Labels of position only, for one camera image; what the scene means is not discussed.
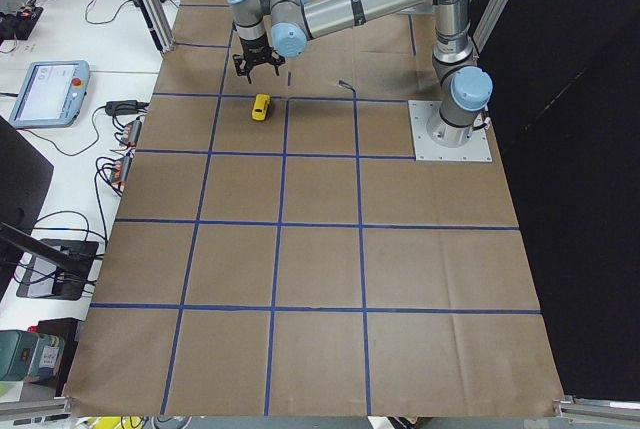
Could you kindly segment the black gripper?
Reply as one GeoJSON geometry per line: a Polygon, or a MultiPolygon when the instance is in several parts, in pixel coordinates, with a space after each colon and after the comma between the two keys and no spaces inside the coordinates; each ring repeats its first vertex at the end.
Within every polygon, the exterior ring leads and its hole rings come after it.
{"type": "Polygon", "coordinates": [[[272,65],[275,74],[279,75],[279,67],[283,64],[283,57],[274,52],[266,36],[253,40],[241,38],[240,43],[242,54],[233,55],[233,63],[238,77],[244,77],[251,83],[252,69],[262,64],[272,65]]]}

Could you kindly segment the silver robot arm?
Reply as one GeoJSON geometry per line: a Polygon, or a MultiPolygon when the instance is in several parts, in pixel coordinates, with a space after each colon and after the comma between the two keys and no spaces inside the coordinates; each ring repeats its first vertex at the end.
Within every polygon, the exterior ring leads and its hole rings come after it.
{"type": "Polygon", "coordinates": [[[436,42],[432,64],[443,90],[439,108],[426,124],[437,144],[457,148],[478,130],[475,121],[493,91],[488,73],[472,60],[469,0],[227,0],[242,52],[233,62],[248,78],[262,64],[279,68],[300,56],[310,41],[366,24],[402,10],[433,8],[436,42]]]}

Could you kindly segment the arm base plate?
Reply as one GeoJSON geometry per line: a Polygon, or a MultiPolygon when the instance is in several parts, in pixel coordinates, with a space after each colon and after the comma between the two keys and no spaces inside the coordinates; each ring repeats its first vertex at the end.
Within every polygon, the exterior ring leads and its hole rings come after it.
{"type": "Polygon", "coordinates": [[[456,128],[441,117],[440,106],[440,101],[408,101],[415,159],[418,162],[492,162],[487,130],[475,130],[482,122],[481,116],[469,127],[456,128]]]}

